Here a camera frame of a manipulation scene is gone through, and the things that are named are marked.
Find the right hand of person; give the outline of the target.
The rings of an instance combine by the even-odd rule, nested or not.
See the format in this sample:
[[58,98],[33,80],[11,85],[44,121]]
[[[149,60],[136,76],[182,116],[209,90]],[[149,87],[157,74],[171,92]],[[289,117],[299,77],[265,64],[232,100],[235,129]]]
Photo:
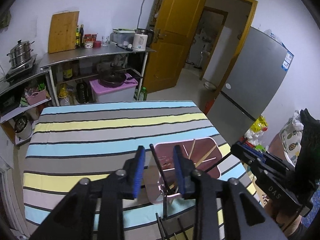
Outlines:
[[295,232],[301,223],[301,215],[295,211],[282,209],[271,199],[265,204],[264,209],[284,233],[290,234]]

